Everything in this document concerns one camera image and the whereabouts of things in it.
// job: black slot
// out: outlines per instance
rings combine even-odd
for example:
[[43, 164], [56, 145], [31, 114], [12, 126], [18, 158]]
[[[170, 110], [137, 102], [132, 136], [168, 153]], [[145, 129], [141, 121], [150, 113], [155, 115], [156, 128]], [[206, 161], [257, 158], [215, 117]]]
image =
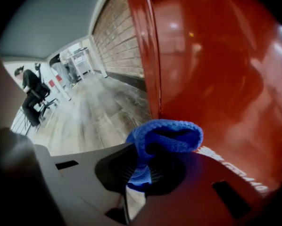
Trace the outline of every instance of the black slot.
[[238, 219], [250, 211], [251, 207], [226, 181], [215, 182], [212, 187], [233, 218]]
[[72, 166], [78, 165], [78, 162], [76, 161], [66, 161], [62, 163], [57, 163], [55, 166], [57, 167], [58, 170], [64, 169], [64, 168], [69, 168]]

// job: black shirt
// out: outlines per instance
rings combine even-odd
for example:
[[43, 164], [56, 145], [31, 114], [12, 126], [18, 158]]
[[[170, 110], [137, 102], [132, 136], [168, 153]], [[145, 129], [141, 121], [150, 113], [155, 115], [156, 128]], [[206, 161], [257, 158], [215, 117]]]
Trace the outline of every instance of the black shirt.
[[24, 71], [23, 89], [27, 86], [30, 89], [37, 89], [41, 84], [41, 80], [31, 70]]

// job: brick wall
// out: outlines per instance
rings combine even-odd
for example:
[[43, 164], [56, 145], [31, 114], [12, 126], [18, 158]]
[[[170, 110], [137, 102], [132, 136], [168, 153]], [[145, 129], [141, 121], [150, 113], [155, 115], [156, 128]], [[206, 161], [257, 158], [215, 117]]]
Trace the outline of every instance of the brick wall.
[[127, 0], [107, 0], [93, 36], [107, 72], [144, 77]]

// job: white lettering on red surface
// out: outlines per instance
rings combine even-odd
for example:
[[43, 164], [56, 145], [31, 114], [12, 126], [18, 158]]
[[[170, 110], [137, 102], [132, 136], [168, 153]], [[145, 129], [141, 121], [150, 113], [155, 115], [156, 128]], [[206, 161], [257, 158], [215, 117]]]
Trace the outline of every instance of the white lettering on red surface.
[[267, 186], [262, 185], [262, 183], [258, 183], [258, 182], [254, 182], [255, 179], [254, 178], [248, 178], [247, 174], [245, 172], [243, 172], [242, 170], [240, 170], [239, 168], [237, 168], [236, 166], [232, 165], [231, 163], [225, 161], [220, 155], [216, 154], [214, 151], [212, 151], [210, 148], [206, 147], [206, 146], [202, 146], [201, 148], [199, 148], [197, 150], [196, 153], [211, 157], [213, 159], [215, 159], [216, 161], [221, 162], [226, 168], [230, 169], [231, 171], [233, 171], [235, 174], [239, 175], [240, 177], [242, 177], [244, 180], [246, 180], [247, 182], [250, 182], [250, 184], [259, 192], [265, 192], [266, 190], [268, 190]]

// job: seated person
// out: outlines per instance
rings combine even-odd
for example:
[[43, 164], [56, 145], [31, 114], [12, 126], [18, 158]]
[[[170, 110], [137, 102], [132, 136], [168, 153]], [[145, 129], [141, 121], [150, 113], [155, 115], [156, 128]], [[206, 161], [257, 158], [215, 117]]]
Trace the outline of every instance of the seated person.
[[19, 67], [14, 71], [14, 76], [23, 82], [24, 92], [27, 94], [22, 108], [25, 116], [33, 127], [37, 127], [40, 124], [39, 116], [40, 112], [34, 109], [34, 106], [41, 100], [37, 98], [31, 90], [33, 89], [41, 98], [43, 98], [47, 91], [41, 85], [41, 80], [31, 70], [24, 70], [24, 67]]

